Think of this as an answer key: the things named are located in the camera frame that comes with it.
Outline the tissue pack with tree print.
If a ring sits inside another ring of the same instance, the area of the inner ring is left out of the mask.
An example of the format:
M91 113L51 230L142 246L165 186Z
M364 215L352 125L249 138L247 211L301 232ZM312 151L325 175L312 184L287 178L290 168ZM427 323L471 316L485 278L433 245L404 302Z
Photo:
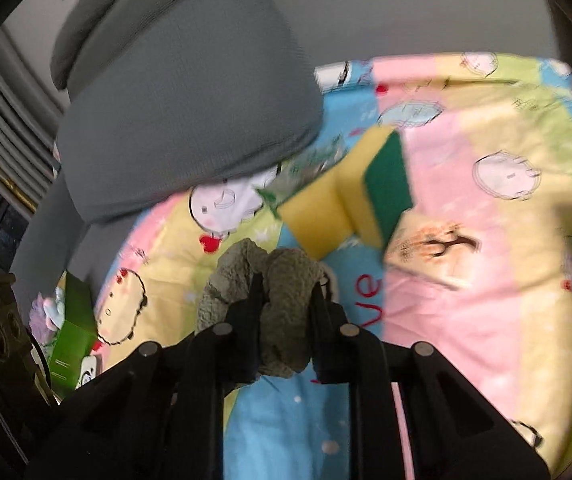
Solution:
M405 210L383 253L391 268L450 287L472 286L481 237L464 224Z

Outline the grey-green cloth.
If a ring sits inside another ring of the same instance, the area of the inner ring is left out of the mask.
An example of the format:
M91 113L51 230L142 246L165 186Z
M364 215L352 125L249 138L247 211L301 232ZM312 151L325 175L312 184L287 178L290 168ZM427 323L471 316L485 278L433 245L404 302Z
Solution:
M322 265L295 248L268 252L250 238L239 240L217 261L197 307L196 330L225 320L229 307L249 297L260 275L265 295L261 312L261 361L264 376L290 378L310 361L305 343L307 307L313 288L328 282Z

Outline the bagged steel wool small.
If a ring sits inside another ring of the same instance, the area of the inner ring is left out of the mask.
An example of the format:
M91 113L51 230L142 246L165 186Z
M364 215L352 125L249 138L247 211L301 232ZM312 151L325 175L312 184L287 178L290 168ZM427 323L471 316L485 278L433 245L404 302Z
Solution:
M348 154L348 146L342 136L316 148L307 148L293 159L280 165L276 177L263 188L256 188L265 206L279 219L278 208L314 180L335 167Z

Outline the yellow green scouring sponge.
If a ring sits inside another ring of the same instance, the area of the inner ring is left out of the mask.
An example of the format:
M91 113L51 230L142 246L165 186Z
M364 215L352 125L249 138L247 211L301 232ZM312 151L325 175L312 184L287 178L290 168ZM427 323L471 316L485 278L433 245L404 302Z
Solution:
M406 209L413 207L400 133L374 126L338 165L337 191L353 232L367 245L387 246Z

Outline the green box lid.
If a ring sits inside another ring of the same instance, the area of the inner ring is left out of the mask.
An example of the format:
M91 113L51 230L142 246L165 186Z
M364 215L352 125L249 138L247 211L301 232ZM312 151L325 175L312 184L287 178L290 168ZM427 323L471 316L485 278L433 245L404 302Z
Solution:
M51 389L60 399L69 396L80 380L82 361L97 340L94 304L88 285L69 272L58 283L62 291L63 321L52 342L48 368Z

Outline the colourful cartoon bedsheet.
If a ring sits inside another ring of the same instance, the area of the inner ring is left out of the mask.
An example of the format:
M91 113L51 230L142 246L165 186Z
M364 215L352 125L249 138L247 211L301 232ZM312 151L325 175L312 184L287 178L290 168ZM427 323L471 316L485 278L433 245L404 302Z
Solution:
M187 336L210 274L251 240L319 259L350 320L434 344L554 472L572 463L572 68L463 52L318 67L315 152L287 203L277 165L144 212L97 301L103 368Z

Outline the grey ribbed pillow left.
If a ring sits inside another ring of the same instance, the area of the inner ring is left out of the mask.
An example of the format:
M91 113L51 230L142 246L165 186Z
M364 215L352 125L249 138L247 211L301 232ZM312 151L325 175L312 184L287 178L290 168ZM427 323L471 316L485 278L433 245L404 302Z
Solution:
M74 96L57 143L72 203L95 223L269 168L322 121L273 0L179 0Z

